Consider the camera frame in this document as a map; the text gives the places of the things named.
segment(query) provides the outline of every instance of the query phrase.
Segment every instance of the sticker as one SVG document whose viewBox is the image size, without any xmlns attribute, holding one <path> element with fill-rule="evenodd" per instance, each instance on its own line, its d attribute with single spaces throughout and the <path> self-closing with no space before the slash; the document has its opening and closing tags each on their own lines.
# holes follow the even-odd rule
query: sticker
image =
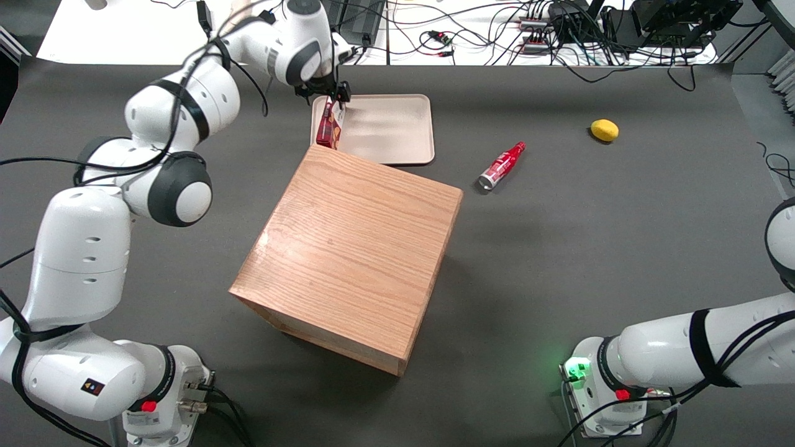
<svg viewBox="0 0 795 447">
<path fill-rule="evenodd" d="M 640 410 L 643 410 L 643 404 L 640 402 L 619 403 L 613 407 L 613 411 L 616 413 L 634 413 Z"/>
<path fill-rule="evenodd" d="M 160 413 L 144 413 L 132 414 L 129 411 L 126 414 L 127 423 L 132 426 L 156 426 L 160 423 Z"/>
<path fill-rule="evenodd" d="M 80 387 L 81 390 L 94 396 L 99 396 L 99 393 L 101 393 L 104 388 L 104 383 L 99 383 L 93 379 L 86 379 L 86 382 Z"/>
</svg>

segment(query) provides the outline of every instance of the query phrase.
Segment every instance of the white table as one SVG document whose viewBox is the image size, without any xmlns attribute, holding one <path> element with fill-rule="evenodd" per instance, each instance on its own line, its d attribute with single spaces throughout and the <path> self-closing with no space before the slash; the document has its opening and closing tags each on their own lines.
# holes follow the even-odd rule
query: white table
<svg viewBox="0 0 795 447">
<path fill-rule="evenodd" d="M 162 1 L 172 6 L 180 2 Z M 230 15 L 233 0 L 206 2 L 213 26 L 220 27 Z M 278 4 L 279 0 L 269 0 L 251 11 L 257 15 Z M 274 13 L 278 27 L 278 8 Z M 386 38 L 385 30 L 379 32 L 374 45 L 385 48 Z M 65 64 L 179 65 L 206 41 L 196 19 L 196 0 L 187 0 L 175 10 L 149 0 L 107 0 L 102 10 L 92 10 L 84 0 L 61 0 L 37 57 Z M 359 63 L 385 64 L 386 58 L 363 57 Z"/>
<path fill-rule="evenodd" d="M 390 24 L 390 50 L 393 52 L 408 52 L 413 49 L 413 47 L 418 46 L 421 38 L 421 34 L 425 31 L 435 30 L 435 31 L 448 31 L 448 32 L 456 32 L 461 30 L 461 26 L 457 25 L 453 20 L 448 17 L 445 17 L 441 12 L 436 11 L 434 9 L 428 8 L 427 6 L 434 6 L 443 10 L 447 14 L 452 14 L 457 11 L 466 10 L 472 8 L 474 6 L 481 6 L 484 5 L 483 0 L 397 0 L 397 8 L 395 8 L 394 3 L 390 3 L 390 7 L 395 9 L 394 20 L 397 24 L 393 25 Z M 545 2 L 542 7 L 540 8 L 543 11 L 543 17 L 549 17 L 547 12 L 547 5 L 550 2 Z M 627 9 L 629 4 L 631 4 L 631 0 L 606 0 L 603 7 L 613 6 L 618 9 L 622 9 L 622 4 L 624 6 L 623 9 Z M 512 16 L 513 20 L 517 20 L 520 16 L 525 15 L 526 12 L 523 10 L 519 12 L 519 8 L 522 6 L 521 2 L 517 2 L 515 0 L 503 0 L 500 2 L 492 2 L 492 4 L 487 8 L 480 8 L 471 12 L 466 12 L 462 14 L 455 14 L 453 17 L 457 22 L 459 22 L 462 26 L 466 27 L 467 29 L 471 29 L 484 37 L 492 40 L 496 38 L 499 33 L 497 30 L 497 25 L 505 23 L 509 21 Z M 492 26 L 491 35 L 488 36 L 489 32 L 489 24 L 491 22 L 492 17 L 497 14 L 497 18 L 494 20 L 494 24 Z M 430 22 L 430 23 L 422 23 L 417 25 L 400 25 L 400 23 L 415 23 L 420 21 L 427 21 L 436 18 L 437 20 Z M 632 17 L 629 14 L 625 14 L 625 20 L 632 20 Z M 509 60 L 513 59 L 513 55 L 510 52 L 505 52 L 504 56 L 500 58 L 500 54 L 504 52 L 504 48 L 513 48 L 515 45 L 519 45 L 522 42 L 522 36 L 527 35 L 528 33 L 523 33 L 519 30 L 518 23 L 511 23 L 509 24 L 505 31 L 500 34 L 500 38 L 497 39 L 497 48 L 492 51 L 494 48 L 481 48 L 477 45 L 472 45 L 467 43 L 463 38 L 466 37 L 468 40 L 479 43 L 478 39 L 472 36 L 470 33 L 462 33 L 460 37 L 457 37 L 453 44 L 455 45 L 455 63 L 458 65 L 484 65 L 484 64 L 491 64 L 497 61 L 499 65 L 506 65 L 508 64 Z M 595 52 L 588 52 L 588 56 L 580 49 L 577 45 L 574 44 L 566 44 L 564 47 L 566 49 L 562 49 L 559 52 L 555 50 L 557 58 L 552 60 L 552 57 L 549 53 L 544 53 L 537 56 L 518 56 L 512 62 L 512 65 L 561 65 L 561 60 L 563 60 L 568 65 L 607 65 L 607 56 L 601 51 Z M 658 47 L 646 47 L 642 50 L 653 53 L 655 55 L 660 56 L 670 56 L 672 50 L 671 49 L 661 49 Z M 716 58 L 716 50 L 713 45 L 709 45 L 704 52 L 702 52 L 699 56 L 693 57 L 688 59 L 689 64 L 707 64 L 713 61 Z M 403 56 L 395 56 L 392 55 L 391 64 L 394 65 L 452 65 L 453 58 L 452 57 L 438 57 L 438 56 L 427 56 L 425 54 L 420 54 L 418 52 L 413 52 L 411 54 L 406 54 Z M 649 57 L 648 55 L 640 55 L 640 54 L 630 54 L 629 61 L 626 62 L 628 65 L 639 65 L 644 64 L 646 61 L 650 61 L 654 63 L 655 57 Z M 623 56 L 617 56 L 615 60 L 613 60 L 614 64 L 624 63 L 625 60 Z M 669 59 L 663 59 L 665 64 L 670 62 Z M 682 58 L 677 58 L 677 63 L 682 64 L 684 61 Z"/>
<path fill-rule="evenodd" d="M 179 0 L 163 0 L 172 5 Z M 233 0 L 207 0 L 207 5 L 212 11 L 214 26 L 229 17 Z M 486 4 L 490 0 L 389 0 L 385 14 L 397 24 L 389 24 L 386 32 L 386 20 L 381 20 L 380 31 L 375 39 L 375 49 L 368 50 L 359 59 L 354 58 L 349 64 L 358 60 L 358 64 L 386 64 L 386 40 L 390 41 L 390 51 L 393 53 L 411 51 L 419 44 L 424 31 L 434 29 L 437 31 L 456 32 L 461 27 L 450 18 L 444 17 L 439 11 L 426 6 L 434 6 L 445 13 L 455 13 L 473 6 Z M 631 3 L 624 0 L 625 6 Z M 455 20 L 461 25 L 486 36 L 489 23 L 495 13 L 501 8 L 508 8 L 498 14 L 494 21 L 491 37 L 497 35 L 497 26 L 507 21 L 516 13 L 520 2 L 503 0 L 492 2 L 489 7 L 471 12 L 456 14 Z M 259 14 L 265 9 L 270 9 L 278 4 L 278 0 L 269 0 L 252 8 L 253 14 Z M 607 0 L 605 6 L 622 7 L 622 0 Z M 430 23 L 417 24 L 418 22 L 436 19 Z M 522 33 L 518 24 L 509 24 L 501 37 L 497 40 L 499 47 L 512 47 L 521 41 Z M 489 61 L 497 64 L 508 64 L 513 56 L 507 52 L 501 58 L 502 48 L 478 48 L 464 41 L 467 38 L 473 42 L 477 39 L 468 33 L 463 33 L 454 41 L 455 62 L 459 65 L 483 65 Z M 179 8 L 172 10 L 165 5 L 152 3 L 149 0 L 108 0 L 108 5 L 103 10 L 90 9 L 84 0 L 62 0 L 50 29 L 47 32 L 38 57 L 47 60 L 68 64 L 144 64 L 144 65 L 177 65 L 181 64 L 184 57 L 192 50 L 199 48 L 206 41 L 204 32 L 196 21 L 195 0 L 187 0 Z M 547 65 L 550 63 L 560 65 L 564 61 L 569 65 L 607 64 L 607 57 L 602 52 L 589 52 L 586 56 L 576 45 L 565 45 L 567 48 L 556 51 L 557 58 L 552 60 L 549 54 L 538 56 L 518 56 L 513 60 L 513 65 Z M 671 49 L 649 47 L 648 52 L 668 56 Z M 716 58 L 716 51 L 712 45 L 699 56 L 689 59 L 690 64 L 706 64 Z M 643 64 L 648 61 L 648 56 L 633 55 L 629 65 Z M 614 63 L 624 62 L 617 58 Z M 452 57 L 427 56 L 417 52 L 411 54 L 392 54 L 390 63 L 394 65 L 450 65 Z"/>
</svg>

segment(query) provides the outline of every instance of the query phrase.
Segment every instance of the green light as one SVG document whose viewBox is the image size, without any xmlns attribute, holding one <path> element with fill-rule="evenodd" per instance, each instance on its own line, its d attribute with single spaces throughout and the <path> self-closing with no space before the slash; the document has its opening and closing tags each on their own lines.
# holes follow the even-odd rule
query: green light
<svg viewBox="0 0 795 447">
<path fill-rule="evenodd" d="M 572 357 L 566 360 L 563 368 L 571 381 L 580 381 L 585 379 L 585 375 L 591 370 L 591 361 L 584 357 Z"/>
</svg>

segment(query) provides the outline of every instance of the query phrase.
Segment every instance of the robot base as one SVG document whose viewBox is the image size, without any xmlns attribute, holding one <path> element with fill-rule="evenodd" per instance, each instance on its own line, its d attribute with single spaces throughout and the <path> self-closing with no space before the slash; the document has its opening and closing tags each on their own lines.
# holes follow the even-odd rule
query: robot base
<svg viewBox="0 0 795 447">
<path fill-rule="evenodd" d="M 188 385 L 212 385 L 215 373 L 204 366 L 191 348 L 173 345 L 168 349 L 176 363 L 174 380 L 169 392 L 157 404 L 157 410 L 151 413 L 125 411 L 122 416 L 128 445 L 133 447 L 187 447 L 199 414 L 206 410 L 197 410 L 197 406 L 191 404 L 201 406 L 207 392 Z"/>
<path fill-rule="evenodd" d="M 611 390 L 596 365 L 596 355 L 599 346 L 604 340 L 602 337 L 590 337 L 582 340 L 574 348 L 572 358 L 560 366 L 560 373 L 564 380 L 569 380 L 569 368 L 579 367 L 579 380 L 568 382 L 569 403 L 574 410 L 577 421 L 586 418 L 594 410 L 615 402 L 615 392 Z M 590 417 L 582 425 L 583 437 L 610 437 L 626 429 L 629 425 L 646 416 L 646 402 L 628 402 L 609 406 Z M 642 433 L 643 424 L 635 430 L 625 433 L 625 436 L 637 436 Z"/>
</svg>

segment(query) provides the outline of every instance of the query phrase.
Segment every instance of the red button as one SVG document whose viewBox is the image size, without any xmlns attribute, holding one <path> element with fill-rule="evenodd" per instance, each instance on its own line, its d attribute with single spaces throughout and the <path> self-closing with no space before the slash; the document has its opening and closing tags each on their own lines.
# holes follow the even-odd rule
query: red button
<svg viewBox="0 0 795 447">
<path fill-rule="evenodd" d="M 616 390 L 615 398 L 621 401 L 630 400 L 630 392 L 627 390 Z"/>
<path fill-rule="evenodd" d="M 157 402 L 154 402 L 153 400 L 148 400 L 141 404 L 141 411 L 145 411 L 146 413 L 152 413 L 156 409 L 157 409 Z"/>
</svg>

